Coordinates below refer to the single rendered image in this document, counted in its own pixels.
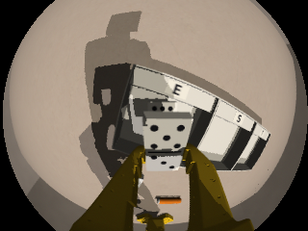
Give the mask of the white domino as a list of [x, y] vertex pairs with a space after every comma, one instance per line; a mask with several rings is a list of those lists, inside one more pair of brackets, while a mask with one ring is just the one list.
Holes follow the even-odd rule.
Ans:
[[190, 112], [143, 112], [146, 171], [178, 170], [192, 124]]
[[177, 112], [176, 101], [148, 101], [148, 111]]

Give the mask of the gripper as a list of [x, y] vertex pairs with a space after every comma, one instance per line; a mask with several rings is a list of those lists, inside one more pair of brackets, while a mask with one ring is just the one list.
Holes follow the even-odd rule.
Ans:
[[[69, 231], [133, 231], [145, 158], [144, 145], [139, 145]], [[234, 220], [216, 168], [199, 149], [187, 143], [182, 160], [190, 178], [187, 231], [254, 231], [249, 218]]]

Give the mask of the orange aa battery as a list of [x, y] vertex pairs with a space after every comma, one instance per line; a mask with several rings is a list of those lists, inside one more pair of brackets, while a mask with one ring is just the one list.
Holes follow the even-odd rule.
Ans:
[[181, 203], [181, 197], [177, 197], [177, 198], [162, 198], [162, 197], [158, 197], [157, 203], [158, 204]]

